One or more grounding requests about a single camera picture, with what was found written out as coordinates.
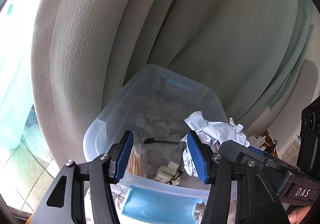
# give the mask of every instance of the glass window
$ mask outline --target glass window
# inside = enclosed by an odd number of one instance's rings
[[[30,54],[40,0],[7,0],[0,12],[0,194],[33,212],[58,173],[33,107]]]

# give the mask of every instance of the white plug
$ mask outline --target white plug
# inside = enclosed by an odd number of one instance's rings
[[[173,179],[178,173],[178,168],[179,165],[174,162],[170,162],[168,166],[162,165],[159,168],[155,179],[163,183],[169,183],[171,181],[173,185],[178,185],[180,182],[180,177]]]
[[[254,142],[253,142],[253,146],[255,148],[260,148],[260,146],[262,146],[266,141],[265,141],[266,136],[262,137],[259,136]]]
[[[257,140],[257,138],[255,136],[250,136],[248,138],[248,141],[250,143],[251,146],[253,146],[253,143]]]

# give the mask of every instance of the clear plastic storage bin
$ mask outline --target clear plastic storage bin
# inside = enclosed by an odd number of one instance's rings
[[[121,140],[126,130],[131,130],[134,139],[139,139],[142,143],[150,138],[180,142],[190,131],[184,120],[195,111],[202,111],[203,117],[208,121],[228,122],[213,90],[166,68],[146,65],[108,103],[86,131],[83,142],[85,158],[92,161],[106,153],[113,144]],[[182,174],[178,186],[154,180],[161,165],[167,166],[170,161],[183,165],[183,147],[168,144],[159,149],[157,144],[151,144],[145,145],[145,148],[148,158],[147,178],[126,172],[118,186],[132,192],[148,191],[153,196],[184,197],[189,204],[181,205],[182,211],[194,208],[190,205],[192,201],[196,204],[199,200],[207,200],[210,185],[204,185],[197,177]],[[128,193],[131,199],[134,198],[132,192]],[[131,204],[124,207],[128,216],[129,205]]]

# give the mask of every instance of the black speaker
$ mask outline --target black speaker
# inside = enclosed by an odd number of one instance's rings
[[[300,138],[297,166],[320,180],[320,97],[301,113]]]

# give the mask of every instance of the finger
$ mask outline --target finger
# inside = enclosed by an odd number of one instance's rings
[[[305,215],[307,215],[310,208],[311,207],[305,207],[305,208],[297,209],[297,210],[293,211],[292,213],[290,213],[288,215],[288,219],[289,219],[290,223],[291,224],[294,224],[294,223],[299,224],[303,220]]]
[[[293,211],[293,212],[291,212],[289,215],[288,215],[288,219],[289,219],[289,221],[290,221],[290,223],[291,224],[294,224],[294,223],[296,223],[297,222],[297,213],[296,213],[296,211]]]
[[[296,222],[297,224],[299,224],[303,218],[307,215],[307,213],[309,212],[311,207],[305,207],[305,208],[302,208],[302,209],[299,209],[297,211],[297,219],[296,219]]]

